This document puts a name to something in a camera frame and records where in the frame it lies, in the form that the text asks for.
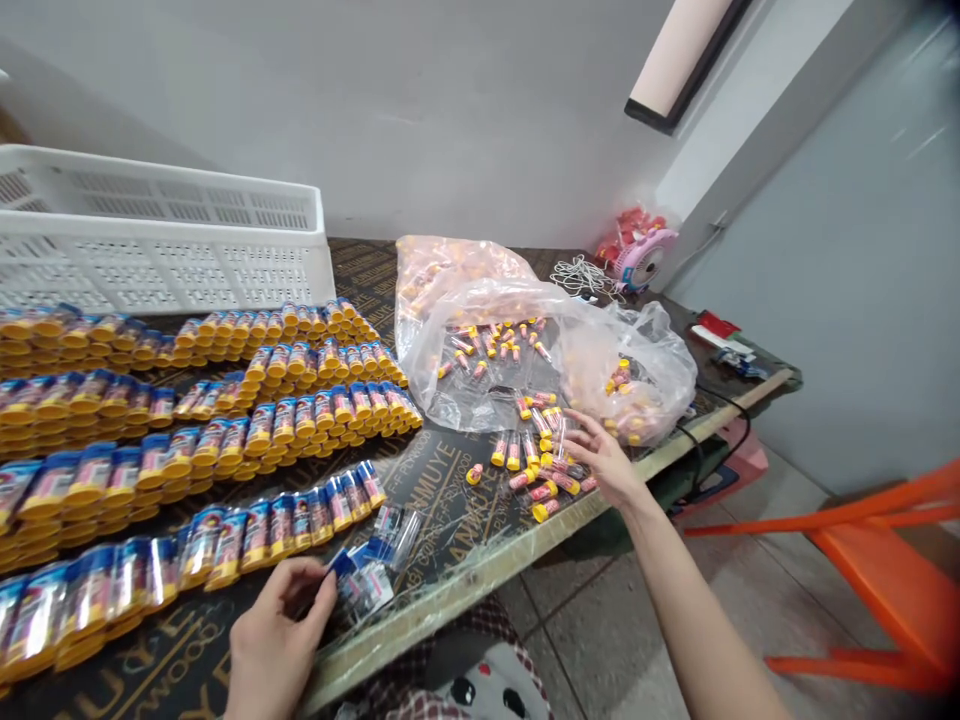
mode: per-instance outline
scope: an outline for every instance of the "person's right hand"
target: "person's right hand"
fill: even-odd
[[[607,502],[621,512],[628,509],[659,510],[646,483],[637,478],[633,463],[613,435],[589,415],[569,408],[564,413],[584,429],[568,430],[563,447],[577,462],[586,463],[593,469],[600,493]]]

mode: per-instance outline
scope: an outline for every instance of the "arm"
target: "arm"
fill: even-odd
[[[616,440],[592,418],[568,413],[586,428],[567,434],[570,454],[593,468],[600,491],[630,531],[690,717],[789,718],[765,670],[647,486],[637,482]]]

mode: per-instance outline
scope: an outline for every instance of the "red object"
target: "red object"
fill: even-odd
[[[796,518],[692,528],[686,534],[806,533],[898,648],[831,648],[828,658],[768,657],[774,672],[946,693],[960,670],[960,588],[892,528],[958,517],[960,459],[849,505]]]
[[[704,310],[700,313],[700,324],[714,335],[719,335],[724,339],[730,337],[735,332],[740,332],[740,328],[732,322],[721,320],[709,310]]]

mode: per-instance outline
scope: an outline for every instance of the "pink stool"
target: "pink stool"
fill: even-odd
[[[733,447],[740,442],[746,429],[746,420],[737,418],[717,431],[717,435]],[[737,451],[717,468],[714,477],[704,480],[693,493],[674,503],[670,508],[670,515],[671,517],[681,514],[689,515],[695,510],[719,502],[727,495],[763,477],[769,467],[770,463],[767,461],[766,453],[763,452],[763,446],[757,439],[757,434],[751,430]]]

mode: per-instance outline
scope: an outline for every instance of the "hand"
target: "hand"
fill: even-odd
[[[637,478],[633,463],[616,439],[589,415],[565,409],[564,413],[580,423],[584,430],[568,430],[564,450],[577,462],[593,469],[600,493],[621,512],[628,509],[651,510],[659,506],[646,483]]]
[[[289,615],[311,597],[307,616],[291,620]],[[277,565],[253,607],[230,630],[226,720],[287,720],[293,715],[336,601],[337,576],[316,558]]]

